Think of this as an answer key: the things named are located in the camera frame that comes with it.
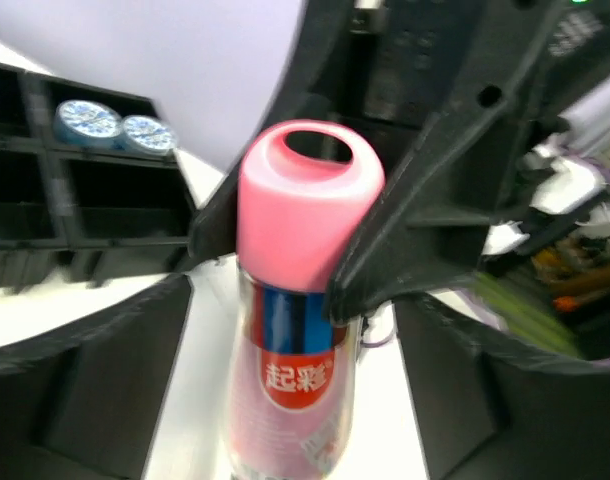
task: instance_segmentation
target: pink bottle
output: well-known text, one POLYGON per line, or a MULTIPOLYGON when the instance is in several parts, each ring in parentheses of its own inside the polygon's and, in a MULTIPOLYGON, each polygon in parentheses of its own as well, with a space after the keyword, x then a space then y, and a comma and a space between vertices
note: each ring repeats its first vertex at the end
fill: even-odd
POLYGON ((295 120, 263 132, 241 165, 241 315, 225 439, 238 480, 320 480, 338 463, 352 421, 358 322, 322 318, 329 277, 385 184, 354 131, 295 120), (312 159, 286 137, 344 142, 347 163, 312 159))

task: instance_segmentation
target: bottle label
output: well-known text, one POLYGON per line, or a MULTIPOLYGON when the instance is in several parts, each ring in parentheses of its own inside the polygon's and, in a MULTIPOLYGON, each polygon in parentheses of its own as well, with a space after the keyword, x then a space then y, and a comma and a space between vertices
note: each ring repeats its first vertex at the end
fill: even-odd
POLYGON ((320 480, 336 465, 351 422, 350 344, 320 354, 284 355, 244 336, 228 407, 238 480, 320 480))

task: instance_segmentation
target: pink bottle cap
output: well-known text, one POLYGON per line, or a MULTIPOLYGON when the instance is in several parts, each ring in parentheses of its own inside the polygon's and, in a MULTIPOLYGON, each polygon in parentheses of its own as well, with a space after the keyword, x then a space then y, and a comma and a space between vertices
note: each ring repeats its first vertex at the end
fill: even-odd
POLYGON ((352 233, 385 184, 374 149, 353 130, 293 120, 265 130, 241 164, 238 256, 256 280, 299 292, 324 292, 352 233), (344 142, 348 163, 303 156, 285 143, 293 132, 344 142))

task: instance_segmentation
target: white wall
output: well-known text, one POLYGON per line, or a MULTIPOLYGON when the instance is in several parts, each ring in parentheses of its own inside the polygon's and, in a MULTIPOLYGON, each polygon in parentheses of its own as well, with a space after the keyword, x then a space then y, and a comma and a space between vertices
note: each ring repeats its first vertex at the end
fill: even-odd
POLYGON ((0 40, 60 76, 153 97, 226 169, 262 120, 301 0, 0 0, 0 40))

